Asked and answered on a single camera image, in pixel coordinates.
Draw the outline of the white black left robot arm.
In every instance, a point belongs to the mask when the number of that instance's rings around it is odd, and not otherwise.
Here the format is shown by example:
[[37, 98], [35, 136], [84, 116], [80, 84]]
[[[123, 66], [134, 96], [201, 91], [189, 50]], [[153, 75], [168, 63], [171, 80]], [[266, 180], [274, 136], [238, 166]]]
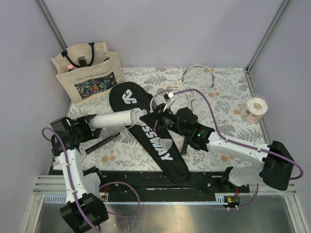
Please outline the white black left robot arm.
[[83, 170], [81, 165], [80, 144], [98, 138], [101, 132], [92, 129], [93, 117], [62, 117], [51, 122], [52, 153], [62, 167], [66, 186], [66, 205], [60, 209], [60, 215], [76, 233], [99, 233], [100, 224], [108, 220], [106, 207], [99, 198], [105, 179], [95, 166]]

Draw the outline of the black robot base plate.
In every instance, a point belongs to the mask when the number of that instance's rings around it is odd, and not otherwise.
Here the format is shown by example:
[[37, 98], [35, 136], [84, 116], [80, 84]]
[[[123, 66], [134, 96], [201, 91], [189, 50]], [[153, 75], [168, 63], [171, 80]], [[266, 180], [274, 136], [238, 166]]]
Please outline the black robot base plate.
[[191, 172], [190, 175], [182, 182], [175, 183], [171, 181], [163, 172], [157, 171], [99, 171], [92, 167], [83, 172], [84, 175], [94, 174], [96, 178], [99, 175], [100, 183], [95, 185], [94, 196], [99, 197], [99, 192], [107, 191], [109, 184], [125, 184], [129, 187], [142, 188], [182, 188], [193, 187], [195, 189], [206, 191], [208, 187], [212, 191], [225, 191], [232, 193], [240, 192], [240, 187], [235, 187], [228, 182], [222, 182], [222, 172]]

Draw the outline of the white shuttlecock tube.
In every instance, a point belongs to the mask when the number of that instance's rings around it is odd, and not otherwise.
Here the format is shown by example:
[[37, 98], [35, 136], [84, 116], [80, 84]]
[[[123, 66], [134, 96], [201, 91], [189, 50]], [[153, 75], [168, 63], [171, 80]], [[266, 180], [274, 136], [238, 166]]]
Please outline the white shuttlecock tube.
[[90, 124], [94, 129], [133, 125], [130, 118], [131, 111], [132, 109], [105, 115], [96, 115], [90, 120]]

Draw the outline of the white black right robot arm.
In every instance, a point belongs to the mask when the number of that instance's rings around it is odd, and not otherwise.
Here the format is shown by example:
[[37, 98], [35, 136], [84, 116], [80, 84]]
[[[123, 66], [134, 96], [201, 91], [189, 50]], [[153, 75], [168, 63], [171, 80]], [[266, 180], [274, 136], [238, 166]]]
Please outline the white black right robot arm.
[[290, 182], [294, 160], [283, 143], [257, 144], [230, 136], [220, 136], [215, 129], [198, 122], [198, 117], [185, 107], [171, 111], [152, 112], [140, 117], [154, 130], [165, 128], [185, 137], [195, 150], [232, 155], [249, 162], [245, 167], [229, 167], [221, 180], [222, 189], [234, 191], [245, 184], [265, 183], [267, 186], [286, 191]]

